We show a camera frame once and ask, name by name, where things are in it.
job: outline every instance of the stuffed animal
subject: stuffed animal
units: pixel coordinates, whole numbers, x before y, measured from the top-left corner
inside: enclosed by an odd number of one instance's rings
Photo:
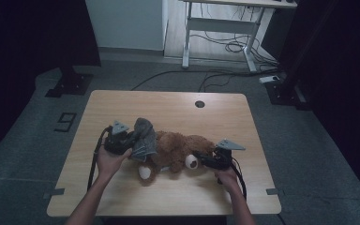
[[[156,133],[157,153],[149,155],[145,162],[139,165],[139,175],[142,183],[151,184],[164,167],[169,167],[172,173],[180,172],[185,166],[197,169],[198,159],[192,153],[212,156],[216,146],[199,135],[185,136],[180,133],[158,131]]]

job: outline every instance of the wooden table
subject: wooden table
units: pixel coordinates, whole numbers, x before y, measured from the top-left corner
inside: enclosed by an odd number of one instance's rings
[[[259,31],[260,23],[266,8],[297,8],[297,4],[293,1],[288,3],[285,0],[180,0],[188,2],[188,15],[187,15],[187,27],[186,27],[186,42],[183,49],[183,62],[182,67],[188,68],[189,64],[189,32],[195,31],[210,31],[221,33],[234,33],[250,35],[247,46],[244,48],[243,53],[247,60],[248,68],[251,72],[257,72],[254,64],[254,57],[251,53],[253,42]],[[211,18],[193,18],[191,15],[192,3],[207,3],[207,4],[221,4],[221,5],[237,5],[237,6],[249,6],[259,7],[259,16],[254,22],[248,21],[234,21],[234,20],[218,20]]]
[[[196,101],[205,106],[198,108]],[[232,151],[247,185],[252,214],[278,214],[277,195],[247,99],[241,94],[94,91],[89,98],[56,188],[48,214],[66,217],[86,192],[93,151],[102,129],[118,120],[133,128],[137,118],[151,121],[155,131],[198,134],[218,143],[224,138],[246,147]],[[231,202],[223,186],[205,168],[161,172],[148,187],[138,179],[138,162],[125,160],[105,189],[98,216],[212,216],[230,215]]]

